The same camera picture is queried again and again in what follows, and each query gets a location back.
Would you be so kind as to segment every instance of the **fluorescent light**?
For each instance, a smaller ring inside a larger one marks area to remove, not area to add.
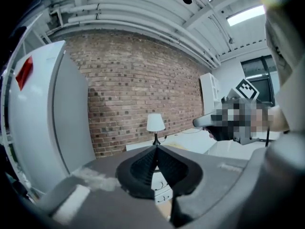
[[[265,10],[263,5],[246,10],[244,12],[238,13],[230,18],[228,18],[228,22],[230,26],[236,25],[240,22],[246,21],[250,18],[265,14]]]
[[[256,74],[256,75],[248,76],[248,77],[246,77],[246,79],[249,80],[249,79],[261,77],[261,76],[263,76],[263,74]]]

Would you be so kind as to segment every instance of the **brick wall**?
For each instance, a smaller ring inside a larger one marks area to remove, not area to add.
[[[148,113],[161,113],[165,136],[192,128],[203,114],[199,76],[208,72],[184,53],[138,34],[67,35],[67,50],[89,81],[89,119],[97,157],[153,139]]]

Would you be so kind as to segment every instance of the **white lampshade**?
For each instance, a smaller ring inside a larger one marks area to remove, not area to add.
[[[146,130],[149,132],[159,132],[165,129],[161,114],[148,114]]]

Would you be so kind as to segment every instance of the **white ceiling pipe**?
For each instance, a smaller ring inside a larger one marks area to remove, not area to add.
[[[103,4],[103,3],[100,3],[100,4],[91,4],[92,5],[92,8],[94,7],[94,9],[96,10],[96,8],[98,10],[118,10],[118,11],[125,11],[125,12],[131,12],[131,13],[138,13],[140,15],[143,15],[143,16],[148,16],[148,17],[151,17],[153,19],[156,19],[158,21],[161,21],[165,24],[168,24],[169,26],[175,28],[176,30],[180,31],[181,33],[183,33],[184,35],[186,35],[187,37],[189,37],[192,41],[194,41],[198,46],[200,46],[201,48],[203,48],[204,51],[206,51],[213,59],[214,59],[214,62],[216,62],[216,64],[220,65],[220,61],[217,60],[216,56],[213,55],[209,49],[204,45],[202,44],[196,37],[194,37],[190,32],[188,32],[186,29],[184,29],[182,26],[172,22],[171,20],[169,20],[168,18],[165,18],[161,15],[158,15],[156,13],[153,13],[153,12],[150,12],[150,11],[147,11],[147,10],[144,10],[144,9],[141,9],[141,8],[137,8],[137,7],[133,7],[133,6],[128,6],[128,5],[118,5],[118,4]],[[83,11],[84,10],[84,7],[85,6],[80,6],[81,10],[80,11]],[[82,21],[81,19],[82,16],[79,16],[79,17],[74,17],[74,18],[69,18],[68,22],[77,22],[77,21]],[[210,62],[213,62],[209,57],[206,57],[208,61]]]
[[[68,23],[76,23],[77,22],[82,22],[86,21],[85,23],[95,23],[96,20],[115,20],[115,21],[127,21],[135,24],[140,24],[148,27],[153,27],[156,30],[163,31],[175,38],[180,37],[179,40],[182,41],[183,43],[187,44],[189,47],[195,49],[198,53],[200,53],[204,58],[205,61],[208,62],[210,66],[213,68],[217,68],[218,66],[207,56],[205,55],[204,52],[200,48],[198,48],[195,44],[192,42],[188,41],[187,39],[181,37],[177,33],[171,31],[170,29],[167,29],[165,27],[153,24],[149,21],[143,20],[143,19],[138,19],[138,18],[133,18],[131,16],[125,16],[125,15],[114,15],[114,14],[90,14],[90,15],[84,15],[84,16],[77,16],[73,18],[68,19]]]
[[[198,57],[200,60],[202,60],[205,64],[207,64],[208,66],[216,69],[217,66],[216,65],[211,65],[209,62],[207,62],[207,60],[205,58],[203,58],[200,54],[194,52],[192,49],[190,49],[190,47],[187,47],[185,46],[184,44],[182,44],[181,42],[173,39],[172,37],[169,37],[163,33],[160,33],[158,31],[155,31],[155,30],[152,30],[152,29],[149,29],[145,26],[141,26],[141,25],[137,25],[137,24],[134,24],[134,23],[129,23],[129,22],[124,22],[124,21],[118,21],[118,20],[93,20],[93,21],[79,21],[79,22],[74,22],[74,23],[67,23],[67,24],[64,24],[63,27],[69,27],[69,26],[73,26],[73,25],[79,25],[79,24],[87,24],[87,23],[105,23],[105,24],[117,24],[117,25],[126,25],[126,26],[130,26],[130,27],[134,27],[134,28],[138,28],[138,29],[141,29],[141,30],[144,30],[144,31],[148,31],[148,32],[151,32],[151,33],[154,33],[154,34],[157,34],[159,36],[162,36],[180,46],[182,46],[183,48],[185,48],[187,51],[189,51],[190,53],[192,53],[193,55],[195,55],[196,57]]]

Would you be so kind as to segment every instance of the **white bookshelf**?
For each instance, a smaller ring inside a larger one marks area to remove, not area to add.
[[[219,81],[210,73],[200,76],[204,114],[212,112],[221,102]]]

